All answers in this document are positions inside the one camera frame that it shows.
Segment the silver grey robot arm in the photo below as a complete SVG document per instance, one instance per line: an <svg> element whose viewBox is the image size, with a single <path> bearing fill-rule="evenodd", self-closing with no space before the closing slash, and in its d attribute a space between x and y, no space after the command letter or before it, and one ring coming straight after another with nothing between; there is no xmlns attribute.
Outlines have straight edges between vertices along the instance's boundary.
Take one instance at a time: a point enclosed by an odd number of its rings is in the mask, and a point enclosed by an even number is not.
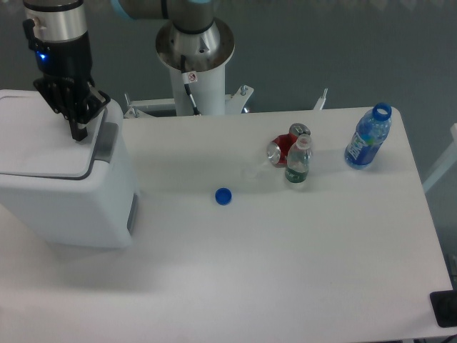
<svg viewBox="0 0 457 343"><path fill-rule="evenodd" d="M24 1L24 33L42 73L33 83L51 110L82 141L86 125L110 102L91 76L92 55L83 1ZM129 19L168 19L185 34L200 34L214 22L211 1L112 1Z"/></svg>

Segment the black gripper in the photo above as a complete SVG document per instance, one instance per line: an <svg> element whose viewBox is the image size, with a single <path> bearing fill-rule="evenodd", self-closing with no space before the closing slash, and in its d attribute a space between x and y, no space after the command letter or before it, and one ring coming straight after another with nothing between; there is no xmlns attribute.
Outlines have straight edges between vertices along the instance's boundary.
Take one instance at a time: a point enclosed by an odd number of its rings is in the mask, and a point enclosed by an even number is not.
<svg viewBox="0 0 457 343"><path fill-rule="evenodd" d="M23 21L29 49L36 56L39 70L52 77L41 77L33 85L55 113L69 122L71 136L82 141L88 135L86 125L111 101L94 85L89 33L66 41L42 41L35 36L32 19ZM86 88L75 80L80 79Z"/></svg>

